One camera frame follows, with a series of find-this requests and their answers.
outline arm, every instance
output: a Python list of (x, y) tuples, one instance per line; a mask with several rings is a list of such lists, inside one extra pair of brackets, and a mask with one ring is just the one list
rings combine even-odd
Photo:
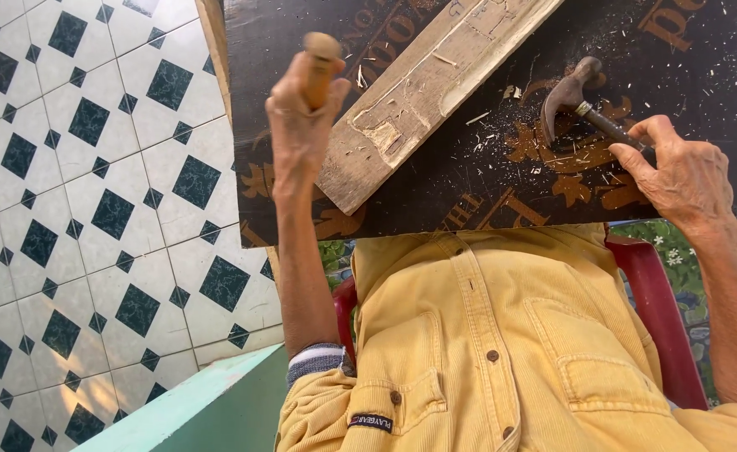
[[(333, 81), (327, 104), (311, 113), (302, 95), (310, 58), (305, 52), (297, 54), (266, 101), (274, 150), (279, 301), (291, 357), (312, 344), (340, 344), (333, 297), (315, 240), (312, 192), (335, 115), (351, 85), (345, 79)], [(343, 70), (343, 61), (337, 66), (338, 72)]]
[(695, 249), (711, 317), (715, 387), (723, 402), (737, 402), (737, 220), (728, 159), (710, 143), (681, 139), (666, 116), (642, 121), (629, 134), (655, 141), (658, 169), (633, 147), (615, 144), (610, 150)]

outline hammer head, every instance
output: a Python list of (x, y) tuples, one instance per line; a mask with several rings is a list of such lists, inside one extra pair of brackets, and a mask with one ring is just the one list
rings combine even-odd
[(547, 95), (541, 106), (541, 130), (548, 145), (555, 140), (555, 114), (558, 110), (574, 111), (583, 102), (583, 85), (596, 81), (602, 68), (599, 59), (587, 56)]

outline striped sleeve cuff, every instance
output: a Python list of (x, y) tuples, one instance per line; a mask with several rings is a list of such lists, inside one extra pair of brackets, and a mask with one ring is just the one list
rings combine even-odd
[(291, 359), (287, 369), (287, 389), (304, 375), (340, 369), (343, 375), (357, 376), (346, 347), (338, 344), (313, 344)]

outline yellow corduroy shirt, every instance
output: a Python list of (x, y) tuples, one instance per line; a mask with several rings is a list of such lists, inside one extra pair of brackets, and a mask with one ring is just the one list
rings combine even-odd
[[(304, 375), (276, 450), (737, 450), (670, 410), (600, 224), (358, 241), (357, 377)], [(393, 420), (390, 433), (355, 414)]]

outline clothing label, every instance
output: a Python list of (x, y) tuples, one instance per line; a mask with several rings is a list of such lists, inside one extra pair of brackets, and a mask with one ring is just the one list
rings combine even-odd
[(349, 421), (348, 427), (354, 426), (374, 427), (375, 429), (385, 430), (391, 433), (391, 428), (394, 427), (394, 420), (378, 414), (355, 414), (352, 416), (352, 420)]

